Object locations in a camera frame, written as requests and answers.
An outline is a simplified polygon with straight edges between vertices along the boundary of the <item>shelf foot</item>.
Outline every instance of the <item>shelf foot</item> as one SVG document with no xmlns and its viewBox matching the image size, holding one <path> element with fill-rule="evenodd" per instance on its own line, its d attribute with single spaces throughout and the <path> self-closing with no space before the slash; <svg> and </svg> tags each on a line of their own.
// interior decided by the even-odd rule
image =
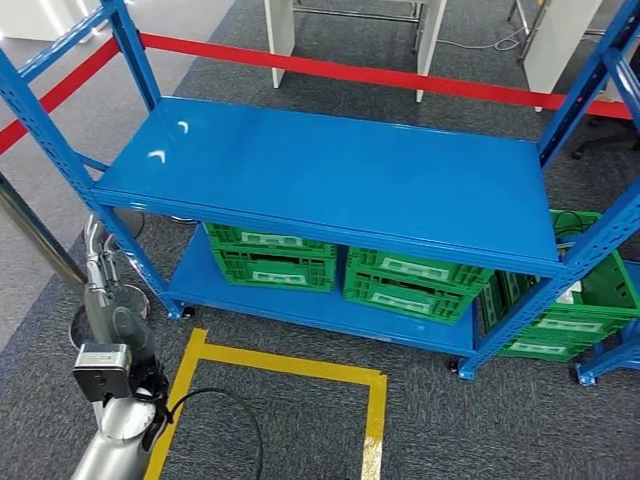
<svg viewBox="0 0 640 480">
<path fill-rule="evenodd" d="M 595 387 L 598 384 L 597 380 L 595 379 L 595 376 L 594 376 L 592 373 L 580 372 L 580 363 L 576 364 L 576 368 L 574 372 L 575 373 L 574 379 L 583 387 Z"/>
<path fill-rule="evenodd" d="M 475 372 L 472 370 L 460 369 L 459 358 L 454 358 L 449 361 L 448 368 L 454 375 L 457 375 L 461 380 L 471 381 L 475 378 Z"/>
<path fill-rule="evenodd" d="M 184 307 L 180 314 L 181 320 L 189 320 L 195 316 L 195 308 L 192 306 Z"/>
</svg>

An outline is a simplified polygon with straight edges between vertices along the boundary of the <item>gray carpet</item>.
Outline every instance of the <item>gray carpet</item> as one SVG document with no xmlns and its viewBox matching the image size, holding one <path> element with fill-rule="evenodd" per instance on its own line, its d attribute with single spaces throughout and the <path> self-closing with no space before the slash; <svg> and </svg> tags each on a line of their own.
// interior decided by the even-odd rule
<svg viewBox="0 0 640 480">
<path fill-rule="evenodd" d="M 485 18 L 489 4 L 506 12 L 509 2 L 450 0 L 442 38 L 481 44 L 512 31 L 500 15 Z M 261 5 L 239 0 L 214 40 L 266 48 Z M 409 27 L 309 16 L 297 22 L 299 55 L 413 69 Z M 343 48 L 351 44 L 366 47 Z M 524 75 L 512 63 L 515 56 L 438 46 L 432 73 L 525 86 Z M 274 91 L 268 71 L 207 60 L 196 61 L 177 94 L 525 138 L 539 135 L 548 117 L 432 96 L 418 106 L 411 92 L 293 74 Z M 616 128 L 581 128 L 571 142 Z M 580 162 L 563 154 L 546 179 L 553 206 L 603 210 L 638 175 L 637 168 L 631 152 L 620 147 Z M 149 217 L 140 242 L 168 276 L 191 229 Z M 75 248 L 78 254 L 79 245 Z M 626 249 L 627 256 L 638 252 L 637 239 Z M 130 268 L 122 268 L 139 283 Z M 0 354 L 2 479 L 68 478 L 94 431 L 91 409 L 70 374 L 75 354 L 66 329 L 77 303 L 63 295 L 64 287 L 54 280 Z M 190 321 L 168 322 L 157 302 L 152 307 L 150 327 L 171 377 L 194 325 L 209 329 L 211 343 L 386 373 L 384 479 L 640 475 L 640 382 L 633 372 L 612 373 L 597 388 L 585 389 L 571 381 L 566 365 L 498 358 L 478 372 L 476 381 L 464 383 L 445 369 L 445 355 L 214 309 L 200 308 Z M 194 377 L 193 388 L 202 386 L 236 391 L 256 412 L 264 430 L 264 479 L 359 477 L 363 388 L 210 362 L 201 363 Z M 254 442 L 247 417 L 236 406 L 213 395 L 194 398 L 184 409 L 162 478 L 251 478 Z"/>
</svg>

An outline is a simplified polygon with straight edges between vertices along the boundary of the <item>green plastic crate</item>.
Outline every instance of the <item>green plastic crate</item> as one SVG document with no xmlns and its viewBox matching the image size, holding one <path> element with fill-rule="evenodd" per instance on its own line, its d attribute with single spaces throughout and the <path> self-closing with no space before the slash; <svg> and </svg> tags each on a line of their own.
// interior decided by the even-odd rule
<svg viewBox="0 0 640 480">
<path fill-rule="evenodd" d="M 247 250 L 214 250 L 214 258 L 234 285 L 331 291 L 335 285 L 335 247 L 327 258 L 271 255 Z"/>
<path fill-rule="evenodd" d="M 488 332 L 510 308 L 496 277 L 491 278 L 480 292 L 480 306 L 485 331 Z M 505 357 L 537 358 L 551 362 L 567 362 L 589 348 L 592 342 L 576 338 L 528 335 L 534 330 L 528 327 L 515 340 L 509 342 L 498 355 Z"/>
<path fill-rule="evenodd" d="M 430 287 L 347 270 L 343 296 L 349 301 L 454 325 L 473 300 Z"/>
<path fill-rule="evenodd" d="M 260 233 L 216 223 L 203 223 L 203 225 L 209 237 L 212 250 L 235 250 L 237 248 L 251 247 L 254 251 L 268 251 L 275 255 L 331 257 L 334 248 L 331 243 L 306 240 L 293 235 Z"/>
<path fill-rule="evenodd" d="M 500 350 L 501 357 L 537 358 L 547 362 L 568 362 L 591 345 L 571 344 L 562 340 L 518 338 Z"/>
<path fill-rule="evenodd" d="M 515 305 L 536 281 L 513 273 L 499 275 L 510 305 Z M 567 335 L 598 341 L 640 317 L 640 300 L 617 251 L 582 279 L 582 292 L 573 296 L 574 304 L 555 302 L 529 328 L 546 337 Z"/>
<path fill-rule="evenodd" d="M 576 210 L 550 210 L 551 221 L 557 238 L 579 235 L 586 232 L 601 217 L 597 212 Z"/>
<path fill-rule="evenodd" d="M 461 295 L 477 295 L 493 270 L 398 255 L 367 248 L 349 249 L 347 268 Z"/>
</svg>

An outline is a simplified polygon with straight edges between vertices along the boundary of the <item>crate label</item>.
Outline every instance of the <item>crate label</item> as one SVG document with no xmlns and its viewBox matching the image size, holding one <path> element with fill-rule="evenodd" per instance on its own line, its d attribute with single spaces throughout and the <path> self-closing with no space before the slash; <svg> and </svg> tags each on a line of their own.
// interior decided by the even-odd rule
<svg viewBox="0 0 640 480">
<path fill-rule="evenodd" d="M 389 307 L 402 308 L 403 310 L 411 310 L 412 312 L 429 313 L 431 305 L 428 303 L 412 302 L 411 300 L 405 300 L 403 298 L 391 297 L 383 293 L 374 293 L 371 296 L 372 302 L 381 303 Z"/>
<path fill-rule="evenodd" d="M 285 275 L 282 273 L 254 272 L 253 279 L 257 282 L 306 285 L 306 278 L 304 275 Z"/>
<path fill-rule="evenodd" d="M 602 327 L 602 323 L 591 322 L 565 322 L 553 318 L 544 318 L 536 325 L 537 328 L 549 328 L 552 330 L 570 330 L 572 332 L 597 333 Z"/>
<path fill-rule="evenodd" d="M 290 235 L 268 235 L 266 233 L 242 232 L 242 243 L 260 245 L 282 245 L 285 247 L 302 247 L 303 240 L 300 237 Z"/>
<path fill-rule="evenodd" d="M 531 343 L 515 342 L 507 350 L 517 352 L 546 353 L 548 355 L 562 355 L 567 352 L 567 347 L 552 347 L 549 345 L 533 345 Z"/>
<path fill-rule="evenodd" d="M 432 280 L 445 281 L 449 278 L 449 271 L 442 268 L 434 268 L 427 265 L 419 265 L 417 263 L 403 262 L 395 258 L 386 257 L 382 261 L 381 268 L 391 270 L 392 272 L 406 273 L 408 275 L 417 275 L 418 277 L 430 278 Z"/>
<path fill-rule="evenodd" d="M 515 273 L 506 272 L 505 276 L 506 277 L 506 283 L 511 290 L 511 294 L 513 295 L 513 301 L 517 302 L 525 294 L 525 292 L 520 291 L 520 285 L 518 283 L 518 278 Z"/>
</svg>

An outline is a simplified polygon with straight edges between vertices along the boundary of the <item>white table leg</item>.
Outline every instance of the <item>white table leg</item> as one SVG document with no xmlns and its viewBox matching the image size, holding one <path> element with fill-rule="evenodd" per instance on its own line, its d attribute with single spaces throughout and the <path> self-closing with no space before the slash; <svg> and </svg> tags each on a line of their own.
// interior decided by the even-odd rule
<svg viewBox="0 0 640 480">
<path fill-rule="evenodd" d="M 532 92 L 550 93 L 602 0 L 554 0 L 525 58 Z"/>
<path fill-rule="evenodd" d="M 269 51 L 280 55 L 291 55 L 296 44 L 294 30 L 293 0 L 264 0 L 266 13 L 266 31 L 269 34 Z M 273 88 L 280 86 L 285 70 L 272 68 Z"/>
<path fill-rule="evenodd" d="M 438 40 L 438 33 L 440 31 L 440 24 L 442 23 L 442 15 L 445 14 L 445 7 L 447 5 L 447 0 L 429 0 L 425 2 L 424 8 L 426 10 L 424 27 L 420 37 L 420 45 L 418 46 L 418 75 L 428 75 L 429 68 L 431 66 L 431 60 L 433 58 L 433 51 L 435 50 L 435 42 Z M 421 102 L 422 96 L 424 93 L 423 90 L 416 92 L 416 101 Z"/>
</svg>

